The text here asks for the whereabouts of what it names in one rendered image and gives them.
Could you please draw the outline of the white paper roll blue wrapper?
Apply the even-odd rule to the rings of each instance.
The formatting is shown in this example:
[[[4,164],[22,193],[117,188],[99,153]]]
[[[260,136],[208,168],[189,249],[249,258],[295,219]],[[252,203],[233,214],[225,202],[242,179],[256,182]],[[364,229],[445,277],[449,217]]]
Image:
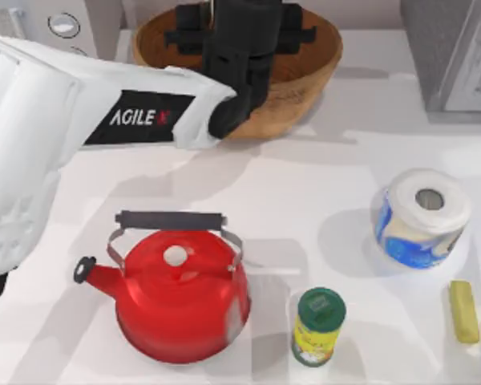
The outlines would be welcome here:
[[[374,226],[383,252],[424,270],[444,262],[471,218],[471,201],[453,176],[412,168],[388,184]]]

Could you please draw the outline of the wooden bowl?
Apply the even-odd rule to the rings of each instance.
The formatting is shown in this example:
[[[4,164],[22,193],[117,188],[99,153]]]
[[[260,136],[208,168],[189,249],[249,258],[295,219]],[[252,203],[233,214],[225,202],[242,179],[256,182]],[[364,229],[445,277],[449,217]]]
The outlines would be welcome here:
[[[269,140],[283,136],[317,101],[342,57],[342,38],[335,25],[309,10],[302,11],[302,26],[317,28],[315,41],[301,45],[296,54],[276,55],[265,104],[252,112],[250,119],[228,136],[230,139]],[[133,38],[135,63],[199,69],[199,55],[182,55],[176,47],[164,45],[164,32],[174,27],[174,8],[140,26]]]

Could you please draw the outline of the pale microwave oven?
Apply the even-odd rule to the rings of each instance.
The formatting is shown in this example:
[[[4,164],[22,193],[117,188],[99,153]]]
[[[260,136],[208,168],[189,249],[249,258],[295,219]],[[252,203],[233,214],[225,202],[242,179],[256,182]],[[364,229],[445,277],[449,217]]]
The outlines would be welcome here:
[[[0,0],[0,11],[17,37],[63,51],[113,60],[123,21],[122,0]],[[60,38],[48,28],[53,14],[69,13],[80,23],[74,38]]]

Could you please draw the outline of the round microwave knob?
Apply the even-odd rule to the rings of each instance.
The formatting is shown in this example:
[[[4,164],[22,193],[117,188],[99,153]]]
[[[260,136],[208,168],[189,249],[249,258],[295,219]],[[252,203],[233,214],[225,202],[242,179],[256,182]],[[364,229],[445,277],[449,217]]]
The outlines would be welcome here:
[[[72,39],[81,30],[79,20],[74,15],[66,12],[49,16],[47,25],[55,36],[62,39]]]

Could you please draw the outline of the yellow bottle with green lid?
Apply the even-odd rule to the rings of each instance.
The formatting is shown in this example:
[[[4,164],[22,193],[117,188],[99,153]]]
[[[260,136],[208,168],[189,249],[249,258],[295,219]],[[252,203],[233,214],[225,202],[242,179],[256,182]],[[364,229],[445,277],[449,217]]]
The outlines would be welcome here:
[[[314,287],[303,293],[297,303],[291,351],[307,367],[325,365],[333,351],[346,319],[346,304],[334,290]]]

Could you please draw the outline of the grey cabinet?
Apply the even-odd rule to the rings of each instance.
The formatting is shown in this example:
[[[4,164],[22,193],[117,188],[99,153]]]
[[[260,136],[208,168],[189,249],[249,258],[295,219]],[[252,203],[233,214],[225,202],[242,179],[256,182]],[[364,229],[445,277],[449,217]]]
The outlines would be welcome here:
[[[481,0],[400,0],[430,121],[481,124]]]

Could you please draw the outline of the yellow butter stick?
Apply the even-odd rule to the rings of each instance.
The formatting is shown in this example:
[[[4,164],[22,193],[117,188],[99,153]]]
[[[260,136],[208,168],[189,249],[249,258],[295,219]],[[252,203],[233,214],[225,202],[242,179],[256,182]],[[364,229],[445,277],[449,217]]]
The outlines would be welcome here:
[[[480,340],[479,321],[471,283],[462,280],[451,281],[448,291],[457,340],[465,344],[478,343]]]

